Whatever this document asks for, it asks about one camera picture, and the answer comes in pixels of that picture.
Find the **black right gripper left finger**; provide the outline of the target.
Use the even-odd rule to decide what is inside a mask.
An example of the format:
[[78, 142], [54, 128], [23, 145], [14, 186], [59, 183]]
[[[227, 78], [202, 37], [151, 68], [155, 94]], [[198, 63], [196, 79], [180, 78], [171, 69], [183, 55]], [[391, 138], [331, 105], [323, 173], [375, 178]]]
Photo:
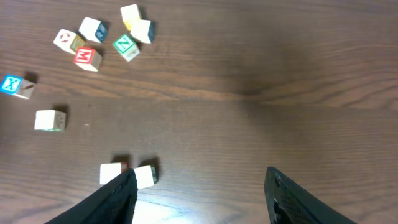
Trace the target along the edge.
[[137, 179], [128, 169], [48, 224], [131, 224], [137, 202]]

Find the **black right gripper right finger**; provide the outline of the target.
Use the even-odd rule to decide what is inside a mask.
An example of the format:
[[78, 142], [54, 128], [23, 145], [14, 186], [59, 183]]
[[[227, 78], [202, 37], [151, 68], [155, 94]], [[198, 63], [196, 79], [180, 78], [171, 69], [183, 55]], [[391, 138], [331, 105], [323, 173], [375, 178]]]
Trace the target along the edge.
[[264, 193], [271, 224], [355, 224], [275, 167], [267, 168]]

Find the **yellow-edged wooden block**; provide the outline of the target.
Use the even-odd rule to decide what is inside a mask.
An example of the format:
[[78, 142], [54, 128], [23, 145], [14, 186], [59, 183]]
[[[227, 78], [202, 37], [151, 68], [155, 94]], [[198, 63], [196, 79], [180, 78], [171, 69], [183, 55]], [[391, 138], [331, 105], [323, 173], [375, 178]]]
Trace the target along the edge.
[[101, 185], [107, 184], [119, 174], [129, 168], [127, 162], [108, 163], [100, 165], [99, 183]]

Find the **plain wooden block placed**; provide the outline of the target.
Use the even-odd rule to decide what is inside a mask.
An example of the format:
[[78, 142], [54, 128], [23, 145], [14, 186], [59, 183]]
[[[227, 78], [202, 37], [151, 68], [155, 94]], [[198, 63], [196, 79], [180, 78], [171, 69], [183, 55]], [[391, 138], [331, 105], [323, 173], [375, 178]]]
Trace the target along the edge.
[[146, 165], [134, 169], [137, 180], [137, 188], [144, 189], [154, 186], [158, 182], [155, 166]]

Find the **green-edged wooden block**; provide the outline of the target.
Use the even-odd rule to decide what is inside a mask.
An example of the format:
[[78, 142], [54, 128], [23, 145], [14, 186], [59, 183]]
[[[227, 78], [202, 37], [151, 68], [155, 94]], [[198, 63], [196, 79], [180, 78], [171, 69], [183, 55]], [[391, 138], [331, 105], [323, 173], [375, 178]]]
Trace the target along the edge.
[[57, 110], [38, 110], [35, 113], [34, 130], [64, 131], [66, 113]]

